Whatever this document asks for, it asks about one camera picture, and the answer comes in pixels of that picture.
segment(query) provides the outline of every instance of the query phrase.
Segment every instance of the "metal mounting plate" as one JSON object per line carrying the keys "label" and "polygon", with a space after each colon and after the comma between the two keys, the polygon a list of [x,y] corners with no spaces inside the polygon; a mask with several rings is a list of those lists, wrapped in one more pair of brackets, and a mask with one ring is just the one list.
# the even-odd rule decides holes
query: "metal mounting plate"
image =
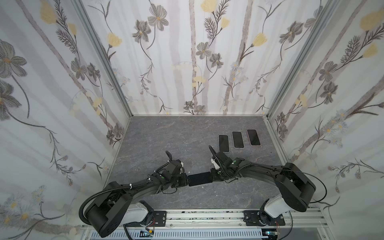
{"label": "metal mounting plate", "polygon": [[[259,222],[259,216],[257,215],[258,210],[245,210],[244,211],[244,221],[247,226],[264,226],[264,224]],[[275,222],[271,223],[269,226],[285,226],[285,221],[283,215],[280,214],[277,218],[274,219]]]}

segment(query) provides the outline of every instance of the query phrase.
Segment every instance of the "yellow flower print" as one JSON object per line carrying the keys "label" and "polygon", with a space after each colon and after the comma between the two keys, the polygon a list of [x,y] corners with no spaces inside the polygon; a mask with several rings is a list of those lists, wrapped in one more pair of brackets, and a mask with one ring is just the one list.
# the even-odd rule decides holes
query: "yellow flower print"
{"label": "yellow flower print", "polygon": [[72,23],[68,23],[68,28],[71,30],[72,34],[76,36],[77,34],[76,25]]}
{"label": "yellow flower print", "polygon": [[303,105],[303,107],[307,106],[307,97],[304,94],[300,95],[300,102]]}
{"label": "yellow flower print", "polygon": [[229,19],[223,17],[223,19],[221,19],[221,28],[226,28],[226,27],[228,27],[229,22],[230,22]]}
{"label": "yellow flower print", "polygon": [[199,82],[199,83],[205,83],[207,81],[202,76],[196,76],[196,77],[193,78],[193,80],[195,80],[195,82]]}
{"label": "yellow flower print", "polygon": [[103,102],[103,98],[96,98],[95,101],[93,102],[93,107],[97,108],[101,103]]}
{"label": "yellow flower print", "polygon": [[360,27],[364,31],[369,31],[374,28],[377,24],[379,24],[383,18],[384,9],[381,9],[377,12],[371,12],[360,20]]}
{"label": "yellow flower print", "polygon": [[377,54],[378,52],[378,49],[377,49],[377,45],[376,43],[372,43],[368,48],[367,50],[364,51],[363,53],[363,57],[364,58],[370,58],[370,57],[373,57]]}
{"label": "yellow flower print", "polygon": [[47,1],[41,1],[40,18],[45,23],[52,24],[56,22],[56,13]]}
{"label": "yellow flower print", "polygon": [[77,104],[73,104],[73,106],[72,106],[72,110],[73,110],[73,111],[78,111],[78,110],[80,110],[79,105],[77,105]]}
{"label": "yellow flower print", "polygon": [[115,34],[113,33],[109,33],[108,34],[108,43],[109,45],[111,45],[112,47],[117,47],[121,44],[122,40],[121,38],[119,38],[118,36],[116,36]]}
{"label": "yellow flower print", "polygon": [[307,97],[304,94],[300,95],[300,99],[296,99],[295,104],[299,105],[301,102],[303,107],[307,106]]}
{"label": "yellow flower print", "polygon": [[28,214],[23,214],[22,215],[22,220],[26,220],[28,218]]}
{"label": "yellow flower print", "polygon": [[4,224],[8,224],[10,221],[11,221],[11,218],[7,217],[6,219],[4,219]]}
{"label": "yellow flower print", "polygon": [[216,9],[217,0],[204,0],[200,5],[204,12],[212,13]]}
{"label": "yellow flower print", "polygon": [[256,36],[255,40],[252,42],[252,45],[253,46],[261,46],[261,45],[263,45],[266,42],[266,40],[267,39],[266,39],[265,34],[264,33],[259,33]]}

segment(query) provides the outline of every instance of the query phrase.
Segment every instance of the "phone screen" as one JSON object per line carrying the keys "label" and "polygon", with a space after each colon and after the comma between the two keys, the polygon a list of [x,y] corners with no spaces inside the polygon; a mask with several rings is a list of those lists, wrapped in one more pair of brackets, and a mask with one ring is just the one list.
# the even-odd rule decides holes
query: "phone screen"
{"label": "phone screen", "polygon": [[260,140],[255,129],[248,129],[248,138],[252,146],[260,146]]}
{"label": "phone screen", "polygon": [[222,152],[229,152],[229,137],[228,135],[218,136],[218,150]]}
{"label": "phone screen", "polygon": [[202,172],[197,174],[188,175],[189,184],[188,186],[193,187],[197,185],[212,183],[211,172]]}
{"label": "phone screen", "polygon": [[233,146],[235,148],[244,148],[243,137],[241,132],[232,132]]}

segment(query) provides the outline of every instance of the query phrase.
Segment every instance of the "aluminum frame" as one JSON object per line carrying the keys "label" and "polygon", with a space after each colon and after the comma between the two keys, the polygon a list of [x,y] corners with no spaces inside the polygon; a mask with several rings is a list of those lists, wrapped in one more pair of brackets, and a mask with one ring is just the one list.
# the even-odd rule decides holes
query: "aluminum frame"
{"label": "aluminum frame", "polygon": [[[155,211],[166,211],[165,227],[156,229],[255,229],[271,228],[270,226],[255,227],[246,226],[243,221],[245,210],[259,209],[155,209]],[[293,228],[317,228],[320,236],[326,240],[334,240],[328,224],[319,208],[309,208],[306,212],[291,211]],[[280,228],[291,227],[291,217],[288,212],[283,213],[286,225]],[[128,230],[140,230],[143,227],[128,227]],[[91,227],[83,227],[82,240],[91,240],[95,230]],[[123,230],[120,225],[116,230]]]}

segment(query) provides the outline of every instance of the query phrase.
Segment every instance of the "black cable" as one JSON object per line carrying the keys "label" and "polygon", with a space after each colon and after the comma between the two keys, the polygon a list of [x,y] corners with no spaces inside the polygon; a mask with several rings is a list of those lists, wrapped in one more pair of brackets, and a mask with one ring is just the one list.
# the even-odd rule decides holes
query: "black cable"
{"label": "black cable", "polygon": [[133,240],[133,238],[129,235],[128,229],[127,229],[127,227],[125,226],[125,224],[123,224],[123,227],[124,227],[124,231],[125,231],[125,234],[127,235],[128,239],[129,239],[129,240]]}
{"label": "black cable", "polygon": [[282,238],[280,238],[279,240],[282,240],[283,238],[286,238],[292,231],[292,228],[293,228],[293,218],[292,218],[292,214],[290,211],[289,212],[289,215],[291,215],[291,228],[289,229],[289,232],[287,233],[287,235],[283,236]]}
{"label": "black cable", "polygon": [[159,172],[162,168],[166,167],[169,164],[169,161],[165,163],[163,166],[159,167],[155,172]]}
{"label": "black cable", "polygon": [[[283,169],[282,171],[300,172],[300,171],[295,171],[295,170],[290,170],[290,169]],[[314,204],[314,203],[317,203],[317,202],[322,201],[322,200],[327,196],[327,187],[325,186],[325,184],[323,183],[323,181],[321,181],[318,177],[316,177],[316,176],[314,176],[314,175],[312,175],[312,174],[309,174],[309,173],[306,173],[306,172],[301,172],[301,173],[303,173],[303,174],[307,174],[307,175],[309,175],[309,176],[312,176],[312,177],[316,178],[317,180],[319,180],[319,181],[321,182],[321,184],[322,184],[322,185],[324,186],[324,188],[325,188],[325,194],[324,194],[323,198],[320,199],[320,200],[318,200],[318,201],[310,202],[310,204]]]}
{"label": "black cable", "polygon": [[100,191],[96,194],[93,194],[92,196],[88,197],[84,202],[83,204],[80,206],[79,208],[79,218],[80,220],[85,223],[85,224],[88,224],[88,225],[91,225],[91,223],[88,221],[88,219],[84,216],[84,208],[85,206],[94,198],[100,196],[101,194],[104,194],[106,192],[112,192],[112,191],[115,191],[115,190],[122,190],[122,189],[135,189],[135,188],[138,188],[138,187],[142,187],[144,185],[147,185],[148,183],[150,183],[151,180],[148,179],[148,182],[146,183],[142,183],[142,184],[138,184],[138,185],[128,185],[128,186],[120,186],[120,187],[113,187],[113,188],[109,188],[109,189],[106,189],[106,190],[103,190],[103,191]]}

